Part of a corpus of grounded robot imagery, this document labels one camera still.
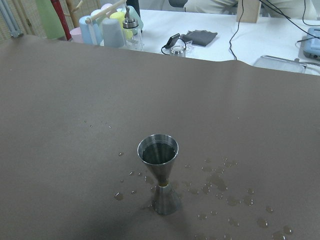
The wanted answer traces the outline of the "steel cocktail jigger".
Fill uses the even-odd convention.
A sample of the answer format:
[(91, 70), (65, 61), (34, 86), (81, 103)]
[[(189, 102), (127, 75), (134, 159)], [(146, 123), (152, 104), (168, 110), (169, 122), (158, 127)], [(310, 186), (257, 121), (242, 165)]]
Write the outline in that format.
[(157, 180), (152, 206), (159, 215), (171, 215), (181, 205), (178, 194), (169, 181), (178, 153), (177, 141), (167, 134), (152, 134), (137, 146), (138, 157)]

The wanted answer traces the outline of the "dark grey folded cloth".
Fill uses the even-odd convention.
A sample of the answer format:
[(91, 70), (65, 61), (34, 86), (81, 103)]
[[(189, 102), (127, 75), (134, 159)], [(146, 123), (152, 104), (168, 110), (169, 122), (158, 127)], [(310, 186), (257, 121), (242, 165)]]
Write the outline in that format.
[(215, 39), (217, 35), (217, 32), (211, 32), (207, 30), (193, 30), (188, 31), (186, 34), (182, 34), (180, 38), (185, 42), (192, 41), (193, 45), (206, 47)]

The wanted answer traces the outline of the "rack of pastel cups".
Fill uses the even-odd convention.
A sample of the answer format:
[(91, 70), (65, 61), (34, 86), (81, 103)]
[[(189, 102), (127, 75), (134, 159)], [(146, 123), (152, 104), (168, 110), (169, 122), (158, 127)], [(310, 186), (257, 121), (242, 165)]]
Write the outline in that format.
[(133, 27), (125, 22), (126, 2), (106, 3), (90, 15), (81, 17), (79, 26), (82, 41), (89, 45), (142, 51), (141, 29), (135, 22)]

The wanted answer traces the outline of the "metal tray with white cloth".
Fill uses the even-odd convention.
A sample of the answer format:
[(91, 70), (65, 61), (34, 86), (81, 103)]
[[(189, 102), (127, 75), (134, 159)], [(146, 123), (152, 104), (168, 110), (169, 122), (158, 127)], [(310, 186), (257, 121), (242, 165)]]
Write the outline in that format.
[(272, 69), (293, 73), (305, 73), (307, 66), (298, 61), (279, 58), (275, 56), (263, 55), (258, 58), (254, 64), (254, 67)]

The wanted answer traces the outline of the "green cup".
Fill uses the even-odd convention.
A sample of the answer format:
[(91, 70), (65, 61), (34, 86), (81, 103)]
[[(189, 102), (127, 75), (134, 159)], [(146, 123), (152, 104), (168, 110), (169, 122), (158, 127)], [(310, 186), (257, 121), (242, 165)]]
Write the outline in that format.
[(46, 37), (52, 40), (65, 40), (65, 31), (51, 1), (36, 0), (35, 3)]

